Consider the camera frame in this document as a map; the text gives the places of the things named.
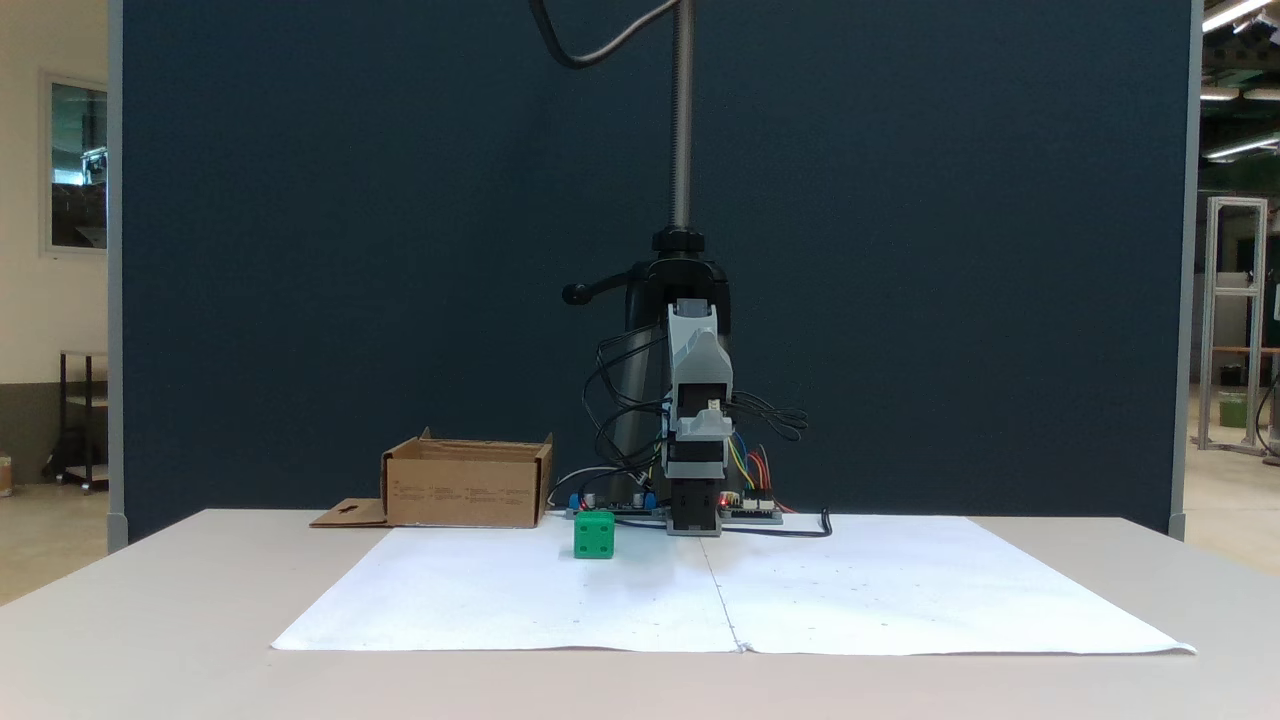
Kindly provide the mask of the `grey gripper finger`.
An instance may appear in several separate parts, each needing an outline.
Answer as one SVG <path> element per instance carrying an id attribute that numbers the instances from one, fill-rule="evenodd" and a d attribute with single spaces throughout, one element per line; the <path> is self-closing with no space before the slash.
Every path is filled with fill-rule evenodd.
<path id="1" fill-rule="evenodd" d="M 708 404 L 691 416 L 677 416 L 672 420 L 675 442 L 721 442 L 733 434 L 733 420 L 719 404 Z"/>

